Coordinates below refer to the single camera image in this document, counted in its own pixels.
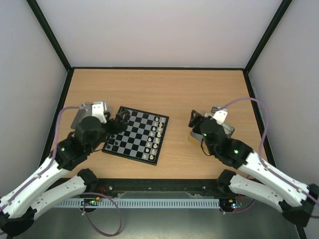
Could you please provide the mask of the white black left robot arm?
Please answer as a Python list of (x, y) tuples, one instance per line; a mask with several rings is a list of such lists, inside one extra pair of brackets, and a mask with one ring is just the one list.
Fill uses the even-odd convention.
[(90, 169), (80, 170), (76, 176), (54, 188), (51, 185), (87, 160), (108, 136), (127, 129), (128, 110), (116, 114), (114, 119), (109, 118), (109, 113), (102, 116), (106, 122), (96, 116), (83, 118), (32, 175), (11, 193), (1, 197), (0, 229), (3, 234), (18, 236), (60, 202), (95, 191), (98, 179)]

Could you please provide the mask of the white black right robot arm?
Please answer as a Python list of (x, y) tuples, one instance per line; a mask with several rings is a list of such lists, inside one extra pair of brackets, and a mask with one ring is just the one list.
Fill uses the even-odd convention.
[(218, 191), (223, 195), (232, 192), (249, 196), (273, 207), (290, 223), (306, 227), (319, 198), (318, 185), (307, 185), (289, 177), (250, 146), (231, 138), (234, 130), (225, 124), (226, 117), (225, 110), (216, 109), (204, 115), (192, 110), (188, 124), (189, 137), (200, 142), (205, 155), (254, 177), (250, 180), (224, 170), (217, 179)]

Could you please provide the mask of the black white chess board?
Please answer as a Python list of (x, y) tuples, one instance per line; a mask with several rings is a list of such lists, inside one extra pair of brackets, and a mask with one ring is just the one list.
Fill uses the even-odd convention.
[[(117, 146), (113, 146), (112, 150), (105, 150), (103, 147), (102, 152), (156, 166), (169, 117), (124, 106), (119, 108), (119, 112), (125, 110), (130, 112), (126, 131), (117, 134)], [(161, 137), (157, 137), (161, 118), (165, 118), (165, 123), (160, 131)], [(155, 143), (155, 138), (159, 139), (159, 143)], [(152, 144), (151, 147), (147, 147), (148, 142)]]

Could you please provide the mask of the silver metal tray right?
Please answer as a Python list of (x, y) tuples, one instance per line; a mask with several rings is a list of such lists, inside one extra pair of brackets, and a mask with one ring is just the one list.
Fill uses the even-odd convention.
[(225, 122), (227, 115), (227, 110), (218, 108), (213, 108), (212, 111), (205, 112), (203, 115), (192, 110), (188, 124), (191, 128), (188, 140), (198, 144), (201, 142), (222, 144), (235, 131), (234, 127)]

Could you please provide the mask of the silver metal tray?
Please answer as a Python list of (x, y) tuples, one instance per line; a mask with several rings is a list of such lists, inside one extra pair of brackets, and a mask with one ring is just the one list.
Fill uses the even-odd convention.
[[(92, 104), (93, 103), (82, 103), (80, 109), (78, 110), (72, 124), (71, 129), (75, 129), (76, 125), (82, 121), (83, 118), (92, 116)], [(110, 110), (106, 114), (107, 120), (110, 118)]]
[(188, 124), (191, 128), (188, 140), (198, 144), (201, 142), (222, 144), (235, 131), (234, 127), (225, 122), (227, 115), (227, 110), (218, 108), (213, 108), (212, 111), (205, 112), (203, 115), (192, 110)]

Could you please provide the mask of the silver metal tray left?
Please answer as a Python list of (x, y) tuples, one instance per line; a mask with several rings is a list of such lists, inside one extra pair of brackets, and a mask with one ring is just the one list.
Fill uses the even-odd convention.
[[(92, 104), (93, 103), (82, 103), (80, 109), (78, 110), (72, 124), (71, 129), (75, 129), (76, 125), (82, 121), (83, 118), (92, 116)], [(107, 120), (110, 118), (110, 110), (106, 114)]]

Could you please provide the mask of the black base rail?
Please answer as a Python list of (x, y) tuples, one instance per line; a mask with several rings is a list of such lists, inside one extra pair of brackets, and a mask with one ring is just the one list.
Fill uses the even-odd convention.
[(85, 190), (115, 198), (124, 192), (186, 192), (204, 197), (235, 198), (245, 196), (230, 190), (220, 191), (216, 179), (111, 179), (99, 178)]

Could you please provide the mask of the black enclosure frame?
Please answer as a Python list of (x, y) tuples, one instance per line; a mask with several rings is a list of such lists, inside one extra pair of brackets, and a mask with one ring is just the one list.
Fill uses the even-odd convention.
[[(26, 165), (28, 171), (39, 158), (40, 149), (46, 149), (50, 141), (51, 129), (49, 123), (54, 124), (57, 114), (62, 109), (62, 102), (66, 98), (63, 96), (68, 88), (67, 78), (73, 73), (75, 67), (111, 67), (111, 68), (226, 68), (240, 69), (250, 66), (251, 58), (255, 57), (255, 47), (259, 49), (261, 40), (268, 30), (266, 24), (272, 24), (278, 9), (287, 0), (1, 0), (0, 1), (0, 138), (1, 160), (0, 160), (0, 192), (8, 192), (14, 184), (19, 184), (18, 179), (13, 179), (11, 171), (18, 165), (18, 151), (4, 153), (8, 148), (10, 131), (15, 131), (31, 136), (36, 139), (38, 146), (31, 144), (36, 152), (22, 155), (21, 165)], [(106, 36), (98, 36), (98, 33), (89, 33), (89, 30), (97, 27), (102, 20), (97, 20), (97, 13), (101, 13), (106, 19), (115, 13), (116, 7), (124, 12), (124, 7), (133, 11), (133, 15), (141, 15), (141, 12), (150, 13), (153, 17), (160, 6), (164, 7), (162, 12), (169, 12), (171, 17), (181, 18), (186, 16), (186, 20), (181, 20), (180, 26), (188, 29), (190, 23), (195, 23), (199, 16), (190, 17), (195, 13), (195, 9), (204, 8), (208, 11), (208, 16), (212, 18), (215, 10), (220, 9), (224, 19), (235, 21), (239, 26), (238, 33), (254, 33), (253, 43), (247, 46), (226, 46), (230, 56), (226, 59), (226, 53), (207, 53), (207, 57), (201, 59), (204, 53), (199, 53), (200, 57), (195, 58), (195, 46), (199, 43), (187, 43), (185, 46), (168, 46), (163, 40), (158, 38), (155, 41), (155, 33), (143, 33), (144, 36), (138, 45), (133, 42), (133, 36), (137, 36), (138, 30), (142, 30), (142, 25), (123, 37), (120, 44), (119, 35), (113, 43), (106, 43), (111, 36), (110, 27), (106, 23), (98, 30), (98, 33), (105, 33)], [(248, 29), (248, 24), (253, 23), (253, 14), (260, 26), (253, 31)], [(124, 20), (124, 15), (128, 13), (115, 13), (119, 19)], [(58, 34), (58, 28), (53, 26), (53, 19), (59, 20), (62, 28), (69, 36), (62, 37)], [(176, 42), (177, 30), (173, 33), (159, 33), (159, 36), (170, 36)], [(60, 67), (61, 73), (66, 73), (62, 87), (62, 77), (49, 78), (55, 70)]]

